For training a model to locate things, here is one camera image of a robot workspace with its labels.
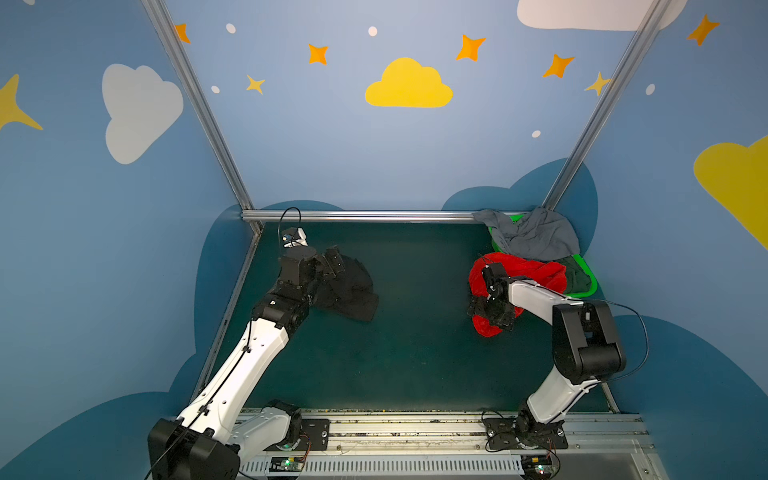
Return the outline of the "black t shirt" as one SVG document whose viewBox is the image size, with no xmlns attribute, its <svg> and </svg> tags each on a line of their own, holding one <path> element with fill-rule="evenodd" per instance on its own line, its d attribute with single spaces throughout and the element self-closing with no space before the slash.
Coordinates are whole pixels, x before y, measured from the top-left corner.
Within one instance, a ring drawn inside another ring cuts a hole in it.
<svg viewBox="0 0 768 480">
<path fill-rule="evenodd" d="M 313 306 L 354 321 L 371 322 L 379 305 L 373 280 L 359 260 L 342 255 L 345 272 L 324 279 L 314 295 Z"/>
</svg>

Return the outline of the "red t shirt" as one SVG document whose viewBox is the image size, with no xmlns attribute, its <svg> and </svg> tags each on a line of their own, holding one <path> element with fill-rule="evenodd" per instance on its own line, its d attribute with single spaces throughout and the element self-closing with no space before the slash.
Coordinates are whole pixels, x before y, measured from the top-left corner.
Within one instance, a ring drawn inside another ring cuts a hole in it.
<svg viewBox="0 0 768 480">
<path fill-rule="evenodd" d="M 525 312 L 520 307 L 512 307 L 507 301 L 502 301 L 499 306 L 489 305 L 483 270 L 496 263 L 501 264 L 510 277 L 530 279 L 558 293 L 565 293 L 568 288 L 566 267 L 560 263 L 525 260 L 501 252 L 482 256 L 474 262 L 468 276 L 472 295 L 468 313 L 476 332 L 483 337 L 490 338 L 503 331 L 511 331 L 515 321 Z"/>
</svg>

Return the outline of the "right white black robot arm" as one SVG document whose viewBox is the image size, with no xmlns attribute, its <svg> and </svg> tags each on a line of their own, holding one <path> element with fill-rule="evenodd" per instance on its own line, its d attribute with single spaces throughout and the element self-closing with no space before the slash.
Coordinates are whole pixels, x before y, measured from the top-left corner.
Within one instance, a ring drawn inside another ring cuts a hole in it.
<svg viewBox="0 0 768 480">
<path fill-rule="evenodd" d="M 469 275 L 470 315 L 478 332 L 495 334 L 530 313 L 551 327 L 553 367 L 520 408 L 520 443 L 539 445 L 557 435 L 568 411 L 591 389 L 620 373 L 626 357 L 610 308 L 566 296 L 501 263 L 476 262 Z"/>
</svg>

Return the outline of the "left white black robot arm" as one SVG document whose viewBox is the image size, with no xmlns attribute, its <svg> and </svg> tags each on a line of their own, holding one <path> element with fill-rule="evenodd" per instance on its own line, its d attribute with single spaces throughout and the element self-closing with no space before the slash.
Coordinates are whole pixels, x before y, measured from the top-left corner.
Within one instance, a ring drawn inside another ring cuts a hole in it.
<svg viewBox="0 0 768 480">
<path fill-rule="evenodd" d="M 308 316 L 317 290 L 345 270 L 335 247 L 320 253 L 291 245 L 279 276 L 255 305 L 240 340 L 208 385 L 173 420 L 160 419 L 148 435 L 149 479 L 234 479 L 243 462 L 266 448 L 294 445 L 298 408 L 276 402 L 236 423 L 253 389 Z"/>
</svg>

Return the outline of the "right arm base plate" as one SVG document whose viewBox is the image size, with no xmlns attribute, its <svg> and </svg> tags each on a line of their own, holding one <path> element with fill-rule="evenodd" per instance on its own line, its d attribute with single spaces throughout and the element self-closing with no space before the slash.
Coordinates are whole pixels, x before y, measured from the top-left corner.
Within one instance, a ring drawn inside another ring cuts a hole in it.
<svg viewBox="0 0 768 480">
<path fill-rule="evenodd" d="M 561 450 L 568 448 L 563 422 L 543 424 L 517 418 L 486 418 L 486 450 Z"/>
</svg>

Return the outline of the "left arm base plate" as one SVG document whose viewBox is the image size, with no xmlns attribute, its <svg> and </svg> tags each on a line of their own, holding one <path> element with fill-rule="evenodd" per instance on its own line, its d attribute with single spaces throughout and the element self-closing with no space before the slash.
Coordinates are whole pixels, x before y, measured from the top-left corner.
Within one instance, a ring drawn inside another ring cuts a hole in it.
<svg viewBox="0 0 768 480">
<path fill-rule="evenodd" d="M 281 441 L 270 445 L 266 451 L 325 451 L 328 447 L 330 420 L 326 418 L 302 419 L 301 423 L 291 421 L 287 435 Z"/>
</svg>

